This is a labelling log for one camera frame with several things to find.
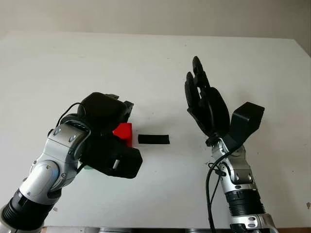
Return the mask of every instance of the white tabletop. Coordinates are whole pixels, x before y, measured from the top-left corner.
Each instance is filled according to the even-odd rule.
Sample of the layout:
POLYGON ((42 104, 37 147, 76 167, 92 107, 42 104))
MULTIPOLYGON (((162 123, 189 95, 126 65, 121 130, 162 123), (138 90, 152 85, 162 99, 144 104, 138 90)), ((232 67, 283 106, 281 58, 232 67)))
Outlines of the white tabletop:
MULTIPOLYGON (((6 34, 0 40, 0 204, 27 176, 59 116, 99 91, 135 104, 130 121, 143 164, 132 180, 83 170, 63 189, 46 225, 208 228, 211 151, 184 94, 195 55, 230 113, 246 101, 266 108, 245 143, 261 200, 277 227, 310 227, 311 60, 288 39, 6 34), (168 133, 171 144, 138 145, 138 133, 168 133)), ((228 228, 221 187, 213 213, 216 227, 228 228)))

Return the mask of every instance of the robotic hand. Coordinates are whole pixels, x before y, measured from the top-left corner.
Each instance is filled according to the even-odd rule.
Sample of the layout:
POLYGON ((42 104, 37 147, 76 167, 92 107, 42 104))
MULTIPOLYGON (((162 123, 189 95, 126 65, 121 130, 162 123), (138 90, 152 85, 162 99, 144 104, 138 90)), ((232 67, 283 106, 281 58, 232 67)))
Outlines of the robotic hand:
POLYGON ((79 104, 76 114, 59 119, 50 130, 43 153, 31 166, 10 202, 0 210, 0 233, 39 233, 44 219, 85 166, 108 175, 136 177, 142 157, 112 131, 127 122, 133 104, 118 96, 92 93, 79 104))
POLYGON ((212 157, 216 160, 208 171, 206 183, 208 219, 212 232, 215 232, 215 227, 209 178, 217 167, 216 173, 229 204, 231 230, 235 233, 266 233, 270 230, 278 233, 271 216, 265 213, 260 202, 243 146, 246 139, 259 128, 264 108, 247 102, 234 111, 230 123, 227 106, 218 90, 210 87, 198 57, 194 57, 192 65, 195 77, 188 72, 185 83, 188 112, 208 136, 206 144, 212 147, 212 157))

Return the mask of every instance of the black bar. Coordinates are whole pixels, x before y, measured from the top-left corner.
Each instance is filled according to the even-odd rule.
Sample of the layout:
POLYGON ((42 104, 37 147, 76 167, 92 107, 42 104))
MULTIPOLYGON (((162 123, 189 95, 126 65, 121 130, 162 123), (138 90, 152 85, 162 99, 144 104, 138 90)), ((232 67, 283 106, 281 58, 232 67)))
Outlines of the black bar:
POLYGON ((169 144, 170 139, 169 135, 147 135, 139 134, 138 135, 139 144, 169 144))

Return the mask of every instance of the table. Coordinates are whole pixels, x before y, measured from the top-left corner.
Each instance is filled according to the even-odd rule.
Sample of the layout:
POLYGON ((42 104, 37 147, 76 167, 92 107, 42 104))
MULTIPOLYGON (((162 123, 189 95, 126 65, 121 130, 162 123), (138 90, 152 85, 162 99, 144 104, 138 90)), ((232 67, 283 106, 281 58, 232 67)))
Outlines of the table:
MULTIPOLYGON (((130 121, 142 167, 132 180, 83 170, 63 189, 45 224, 208 228, 205 178, 211 151, 186 111, 184 94, 195 55, 230 114, 246 101, 266 108, 260 129, 245 143, 261 200, 277 227, 310 227, 311 60, 289 39, 4 34, 0 204, 27 176, 59 116, 99 91, 135 104, 130 121), (171 144, 138 145, 139 133, 168 133, 171 144)), ((228 228, 220 187, 213 214, 217 228, 228 228)))

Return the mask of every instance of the red block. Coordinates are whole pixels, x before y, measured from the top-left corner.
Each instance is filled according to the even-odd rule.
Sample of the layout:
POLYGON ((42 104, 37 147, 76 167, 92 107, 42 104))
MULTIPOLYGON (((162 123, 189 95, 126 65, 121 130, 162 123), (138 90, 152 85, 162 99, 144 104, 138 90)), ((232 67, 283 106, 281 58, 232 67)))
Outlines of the red block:
POLYGON ((124 140, 128 147, 132 147, 132 123, 121 123, 113 134, 124 140))

